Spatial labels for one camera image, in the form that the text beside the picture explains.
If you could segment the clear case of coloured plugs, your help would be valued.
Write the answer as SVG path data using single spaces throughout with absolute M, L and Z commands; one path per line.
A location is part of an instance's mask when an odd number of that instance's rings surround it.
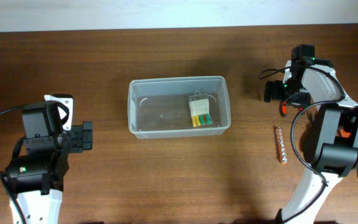
M 194 128 L 213 124 L 209 103 L 211 98 L 216 100 L 214 96 L 207 93 L 201 93 L 198 90 L 188 97 L 190 116 Z

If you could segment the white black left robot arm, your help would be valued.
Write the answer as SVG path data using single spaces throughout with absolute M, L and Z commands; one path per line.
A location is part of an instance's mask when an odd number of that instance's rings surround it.
M 93 147 L 93 124 L 71 125 L 69 99 L 25 105 L 25 135 L 1 173 L 14 223 L 58 223 L 68 156 Z

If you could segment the red handled small pliers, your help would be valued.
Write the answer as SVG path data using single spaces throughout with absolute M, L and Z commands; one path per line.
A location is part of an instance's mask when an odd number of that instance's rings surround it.
M 280 107 L 279 107 L 279 112 L 280 112 L 280 116 L 282 116 L 283 118 L 287 117 L 287 108 L 289 106 L 292 106 L 294 108 L 297 108 L 298 111 L 301 111 L 304 108 L 304 104 L 301 104 L 297 101 L 281 101 L 280 102 Z

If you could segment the orange socket bit rail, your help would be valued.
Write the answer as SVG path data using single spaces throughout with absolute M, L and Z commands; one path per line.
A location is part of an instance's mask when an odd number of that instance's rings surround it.
M 277 144 L 279 160 L 280 160 L 280 163 L 284 165 L 288 162 L 288 158 L 287 158 L 285 145 L 284 145 L 284 141 L 283 141 L 282 129 L 278 126 L 275 126 L 274 131 L 275 131 L 275 140 L 276 140 L 276 144 Z

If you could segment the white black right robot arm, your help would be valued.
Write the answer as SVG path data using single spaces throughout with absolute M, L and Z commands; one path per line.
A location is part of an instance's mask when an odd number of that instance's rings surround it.
M 280 69 L 262 71 L 265 79 L 283 73 L 282 81 L 268 81 L 264 101 L 298 109 L 290 128 L 292 150 L 305 167 L 290 201 L 275 223 L 313 223 L 332 189 L 358 169 L 358 104 L 346 93 L 331 61 L 317 58 L 315 47 L 300 44 Z

